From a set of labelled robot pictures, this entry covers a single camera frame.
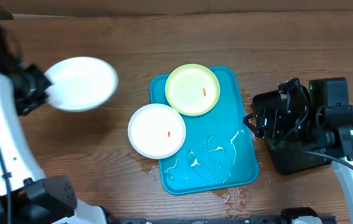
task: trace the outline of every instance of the green plate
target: green plate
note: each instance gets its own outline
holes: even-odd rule
[[[188,64],[171,73],[165,84],[165,96],[179,113],[199,116],[215,106],[220,89],[218,79],[210,69]]]

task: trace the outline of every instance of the black cable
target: black cable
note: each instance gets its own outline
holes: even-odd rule
[[[290,136],[299,126],[301,126],[301,124],[306,120],[306,118],[309,116],[309,101],[308,98],[306,97],[305,93],[302,90],[302,87],[300,86],[295,86],[295,88],[299,89],[299,91],[301,91],[304,99],[305,99],[305,103],[306,103],[306,113],[305,116],[302,118],[302,120],[300,122],[298,122],[298,124],[295,125],[294,128],[292,128],[291,130],[289,130],[282,138],[280,138],[279,140],[276,141],[275,146],[281,142],[284,141],[288,136]]]
[[[313,152],[313,151],[297,151],[297,150],[285,149],[285,148],[282,148],[282,150],[279,151],[279,150],[276,150],[276,149],[274,148],[274,146],[271,145],[270,142],[265,141],[265,143],[268,144],[271,149],[273,149],[273,150],[275,150],[275,151],[277,151],[277,152],[295,152],[295,153],[303,153],[303,154],[311,154],[311,155],[314,155],[314,156],[320,156],[320,157],[327,158],[327,159],[330,159],[330,160],[332,160],[332,161],[338,162],[338,163],[340,163],[340,164],[342,164],[342,165],[344,165],[344,166],[350,168],[351,170],[353,170],[353,165],[352,165],[352,164],[350,164],[350,163],[348,163],[348,162],[346,162],[346,161],[343,161],[342,159],[335,158],[335,157],[333,157],[333,156],[329,156],[329,155],[326,155],[326,154],[322,154],[322,153],[318,153],[318,152]]]
[[[0,166],[2,170],[2,177],[5,180],[5,185],[7,189],[7,219],[8,219],[8,224],[11,224],[11,219],[12,219],[12,203],[11,203],[11,184],[9,183],[9,178],[10,174],[8,174],[7,167],[5,166],[4,158],[2,156],[2,153],[0,151]]]

